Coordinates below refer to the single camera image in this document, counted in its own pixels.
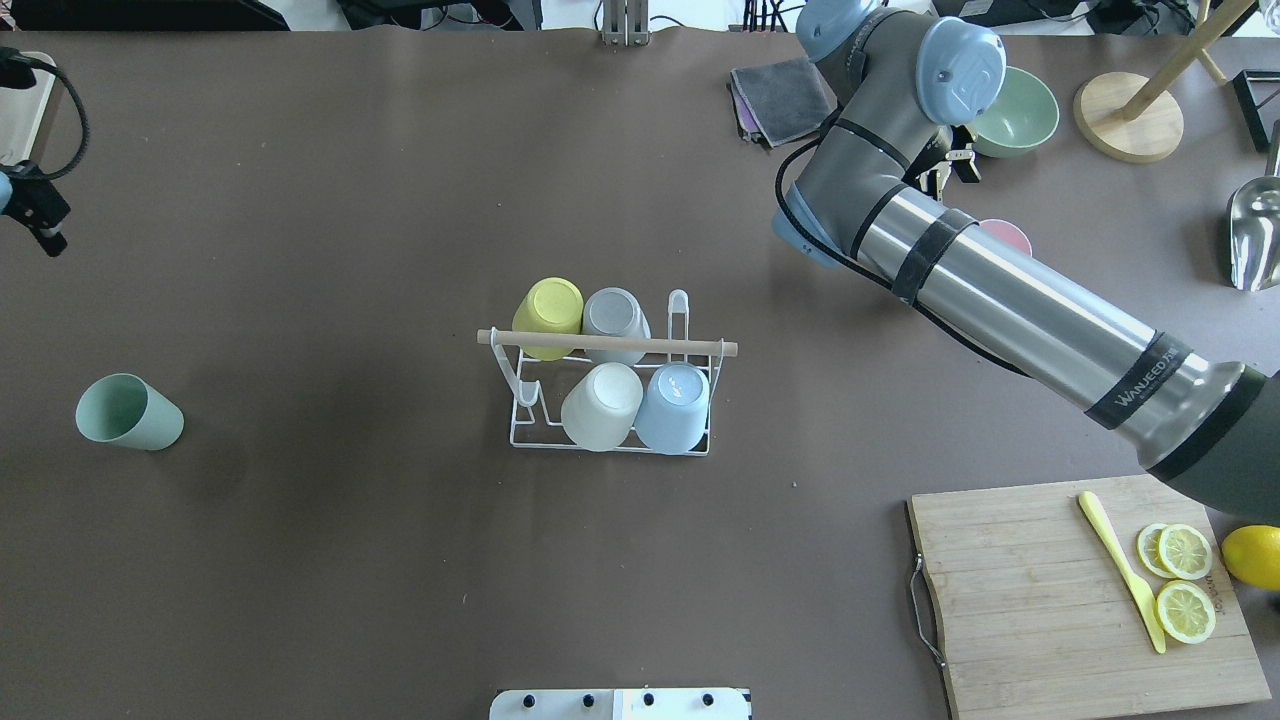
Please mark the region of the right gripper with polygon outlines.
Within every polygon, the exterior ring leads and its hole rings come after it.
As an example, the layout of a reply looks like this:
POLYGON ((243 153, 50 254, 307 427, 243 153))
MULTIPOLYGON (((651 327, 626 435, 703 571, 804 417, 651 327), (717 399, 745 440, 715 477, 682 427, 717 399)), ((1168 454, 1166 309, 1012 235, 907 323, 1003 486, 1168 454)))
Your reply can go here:
POLYGON ((952 177, 965 184, 982 182, 975 137, 970 128, 938 128, 908 168, 908 183, 934 201, 942 201, 952 177))

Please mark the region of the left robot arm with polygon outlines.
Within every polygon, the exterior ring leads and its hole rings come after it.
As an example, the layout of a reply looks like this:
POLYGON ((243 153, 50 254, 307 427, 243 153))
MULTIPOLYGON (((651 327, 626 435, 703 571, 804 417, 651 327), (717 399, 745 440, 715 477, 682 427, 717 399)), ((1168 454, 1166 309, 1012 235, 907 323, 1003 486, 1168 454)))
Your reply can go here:
POLYGON ((37 85, 35 73, 38 70, 58 79, 69 94, 79 119, 79 146, 72 159, 58 170, 41 170, 38 163, 29 159, 3 165, 3 215, 23 225, 47 256, 56 258, 68 247, 61 223, 69 215, 70 206, 55 188, 54 182, 70 174, 81 164, 92 133, 82 97, 64 69, 52 61, 23 54, 15 47, 3 47, 4 88, 22 91, 35 88, 37 85))

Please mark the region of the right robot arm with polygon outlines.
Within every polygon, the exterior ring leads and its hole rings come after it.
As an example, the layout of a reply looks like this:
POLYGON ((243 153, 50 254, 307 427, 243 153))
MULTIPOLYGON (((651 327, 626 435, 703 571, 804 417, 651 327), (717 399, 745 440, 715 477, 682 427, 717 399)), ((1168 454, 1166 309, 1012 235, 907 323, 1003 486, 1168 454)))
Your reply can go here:
POLYGON ((1276 377, 1211 363, 908 184, 942 128, 995 102, 996 32, 877 1, 809 1, 796 35, 838 110, 795 183, 776 188, 774 233, 1043 383, 1176 492, 1276 524, 1276 377))

